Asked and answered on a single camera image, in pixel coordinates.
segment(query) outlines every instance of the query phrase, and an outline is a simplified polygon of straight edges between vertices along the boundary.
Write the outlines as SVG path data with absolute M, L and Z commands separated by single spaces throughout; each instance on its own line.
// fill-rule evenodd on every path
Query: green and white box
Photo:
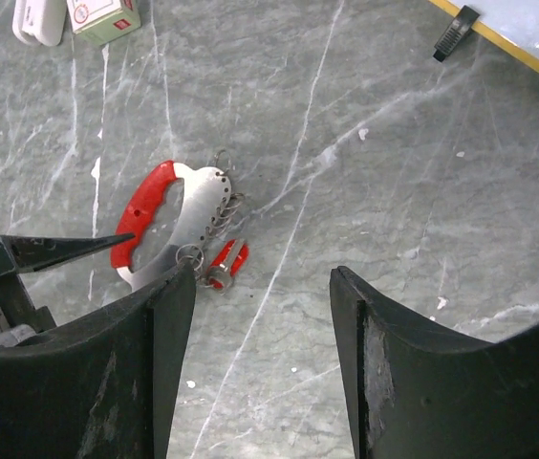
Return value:
M 72 30 L 101 46 L 140 27 L 136 0 L 68 0 Z

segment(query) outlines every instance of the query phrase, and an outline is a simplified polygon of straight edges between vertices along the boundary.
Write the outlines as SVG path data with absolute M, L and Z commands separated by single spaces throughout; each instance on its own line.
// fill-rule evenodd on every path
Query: gray table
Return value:
M 143 28 L 103 52 L 69 33 L 28 48 L 12 8 L 0 233 L 111 234 L 152 167 L 222 145 L 249 197 L 231 234 L 248 263 L 227 295 L 198 295 L 169 457 L 353 457 L 337 265 L 484 339 L 539 319 L 539 75 L 478 37 L 439 64 L 449 18 L 425 0 L 142 1 Z M 129 291 L 107 253 L 27 282 L 59 323 Z

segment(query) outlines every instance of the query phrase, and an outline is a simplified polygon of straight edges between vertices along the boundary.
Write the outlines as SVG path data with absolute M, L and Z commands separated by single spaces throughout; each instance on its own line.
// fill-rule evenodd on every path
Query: whiteboard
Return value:
M 539 72 L 539 0 L 430 1 L 453 16 L 468 5 L 480 14 L 474 31 Z

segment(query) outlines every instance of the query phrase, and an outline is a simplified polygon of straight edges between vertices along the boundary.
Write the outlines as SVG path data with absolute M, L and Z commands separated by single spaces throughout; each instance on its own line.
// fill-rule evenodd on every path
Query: white device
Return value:
M 26 45 L 57 46 L 67 11 L 66 0 L 16 0 L 12 32 Z

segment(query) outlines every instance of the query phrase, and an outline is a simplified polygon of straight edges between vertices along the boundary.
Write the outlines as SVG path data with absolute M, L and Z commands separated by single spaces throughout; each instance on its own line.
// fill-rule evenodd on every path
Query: yellow edge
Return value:
M 450 14 L 452 17 L 455 17 L 460 11 L 459 7 L 454 6 L 448 0 L 429 0 L 429 1 L 435 4 L 437 7 L 444 10 L 445 12 L 447 12 L 448 14 Z M 484 25 L 480 21 L 476 21 L 472 29 L 475 32 L 479 33 L 484 38 L 486 38 L 487 40 L 497 45 L 499 48 L 501 48 L 505 52 L 513 55 L 515 58 L 524 62 L 531 69 L 539 73 L 539 59 L 535 57 L 534 55 L 530 55 L 522 48 L 519 48 L 518 46 L 514 45 L 509 40 L 499 35 L 498 33 L 493 31 L 492 29 L 490 29 L 488 26 Z

